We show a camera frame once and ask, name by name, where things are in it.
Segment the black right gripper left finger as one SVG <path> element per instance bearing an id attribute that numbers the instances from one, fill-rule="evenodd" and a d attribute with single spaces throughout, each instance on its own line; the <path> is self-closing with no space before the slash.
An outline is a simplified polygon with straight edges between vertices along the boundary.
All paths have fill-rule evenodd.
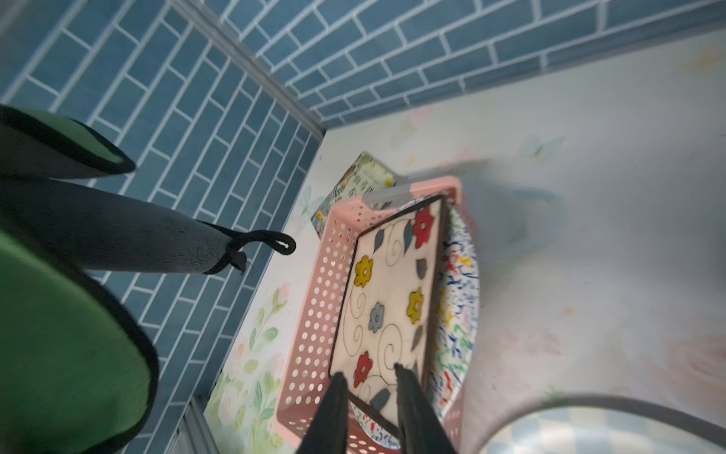
<path id="1" fill-rule="evenodd" d="M 297 454 L 343 454 L 347 449 L 348 384 L 334 374 Z"/>

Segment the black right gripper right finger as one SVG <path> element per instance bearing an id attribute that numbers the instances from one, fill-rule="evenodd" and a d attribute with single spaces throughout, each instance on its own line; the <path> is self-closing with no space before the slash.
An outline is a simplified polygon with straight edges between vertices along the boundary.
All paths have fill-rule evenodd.
<path id="1" fill-rule="evenodd" d="M 427 400 L 414 372 L 396 363 L 400 452 L 455 454 L 437 414 Z"/>

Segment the square floral plate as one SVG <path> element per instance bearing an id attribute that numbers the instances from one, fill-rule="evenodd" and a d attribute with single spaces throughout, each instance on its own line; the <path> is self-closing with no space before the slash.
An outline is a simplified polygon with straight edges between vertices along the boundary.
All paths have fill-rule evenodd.
<path id="1" fill-rule="evenodd" d="M 427 354 L 447 203 L 432 196 L 361 232 L 343 293 L 329 374 L 342 374 L 350 401 L 399 434 L 395 368 L 427 383 Z"/>

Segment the blue checkered round plate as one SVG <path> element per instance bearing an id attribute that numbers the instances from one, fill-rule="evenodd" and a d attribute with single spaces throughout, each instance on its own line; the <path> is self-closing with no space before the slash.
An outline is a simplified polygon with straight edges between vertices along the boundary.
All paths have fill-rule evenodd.
<path id="1" fill-rule="evenodd" d="M 481 453 L 723 453 L 725 429 L 637 399 L 578 396 L 519 414 Z"/>

